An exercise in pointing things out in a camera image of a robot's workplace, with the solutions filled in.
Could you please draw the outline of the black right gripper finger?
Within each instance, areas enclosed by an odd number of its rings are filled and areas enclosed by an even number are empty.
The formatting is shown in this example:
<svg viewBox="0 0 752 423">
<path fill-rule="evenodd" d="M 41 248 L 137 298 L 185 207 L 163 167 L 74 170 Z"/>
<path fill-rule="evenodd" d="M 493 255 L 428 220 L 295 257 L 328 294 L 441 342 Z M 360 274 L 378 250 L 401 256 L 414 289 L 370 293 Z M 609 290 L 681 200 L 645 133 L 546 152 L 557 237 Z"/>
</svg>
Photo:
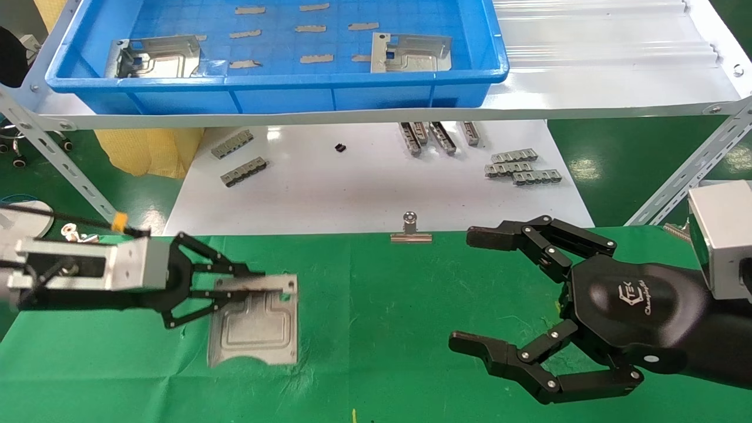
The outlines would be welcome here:
<svg viewBox="0 0 752 423">
<path fill-rule="evenodd" d="M 466 243 L 479 249 L 521 251 L 556 283 L 571 278 L 574 264 L 566 252 L 588 259 L 597 255 L 612 257 L 617 249 L 612 239 L 549 215 L 528 221 L 504 220 L 495 228 L 470 227 Z"/>
<path fill-rule="evenodd" d="M 540 404 L 594 401 L 629 395 L 643 382 L 643 374 L 621 356 L 608 356 L 607 370 L 553 375 L 543 363 L 571 342 L 578 325 L 564 320 L 523 348 L 505 340 L 454 331 L 449 349 L 479 358 L 489 375 L 518 383 Z"/>
</svg>

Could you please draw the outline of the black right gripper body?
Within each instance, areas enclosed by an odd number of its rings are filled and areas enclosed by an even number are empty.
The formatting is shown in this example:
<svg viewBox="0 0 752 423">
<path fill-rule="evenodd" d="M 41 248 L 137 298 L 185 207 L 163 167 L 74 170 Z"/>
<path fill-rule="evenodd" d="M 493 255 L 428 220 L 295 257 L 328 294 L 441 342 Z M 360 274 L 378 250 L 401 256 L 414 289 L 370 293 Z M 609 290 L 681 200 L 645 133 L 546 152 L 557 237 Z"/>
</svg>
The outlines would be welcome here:
<svg viewBox="0 0 752 423">
<path fill-rule="evenodd" d="M 575 265 L 568 284 L 572 342 L 603 366 L 706 375 L 711 293 L 701 274 L 660 263 L 596 256 Z"/>
</svg>

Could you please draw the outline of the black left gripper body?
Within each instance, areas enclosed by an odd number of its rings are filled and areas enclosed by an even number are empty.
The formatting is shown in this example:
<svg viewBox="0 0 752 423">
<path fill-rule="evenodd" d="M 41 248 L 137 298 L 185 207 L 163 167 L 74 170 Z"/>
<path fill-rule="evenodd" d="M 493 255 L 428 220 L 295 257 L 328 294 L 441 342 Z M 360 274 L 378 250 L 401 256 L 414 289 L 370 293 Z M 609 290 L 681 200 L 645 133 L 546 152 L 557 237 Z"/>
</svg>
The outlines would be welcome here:
<svg viewBox="0 0 752 423">
<path fill-rule="evenodd" d="M 161 313 L 190 294 L 172 279 L 172 244 L 19 244 L 19 310 Z"/>
</svg>

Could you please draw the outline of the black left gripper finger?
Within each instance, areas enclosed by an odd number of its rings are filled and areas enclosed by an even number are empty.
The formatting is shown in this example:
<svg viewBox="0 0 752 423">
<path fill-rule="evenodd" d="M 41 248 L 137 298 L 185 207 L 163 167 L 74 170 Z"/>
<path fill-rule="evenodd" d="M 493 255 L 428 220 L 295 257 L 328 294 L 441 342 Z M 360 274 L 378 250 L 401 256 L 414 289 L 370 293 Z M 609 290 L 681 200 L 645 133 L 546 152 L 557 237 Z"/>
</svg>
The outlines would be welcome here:
<svg viewBox="0 0 752 423">
<path fill-rule="evenodd" d="M 185 300 L 162 311 L 162 322 L 164 328 L 172 330 L 247 298 L 248 291 L 191 291 Z"/>
<path fill-rule="evenodd" d="M 183 251 L 184 249 L 208 260 L 208 263 L 195 263 Z M 199 239 L 180 232 L 172 240 L 172 279 L 175 281 L 193 281 L 194 273 L 213 275 L 231 275 L 234 278 L 265 276 L 265 271 L 254 271 L 247 263 L 231 261 L 229 258 L 202 243 Z"/>
</svg>

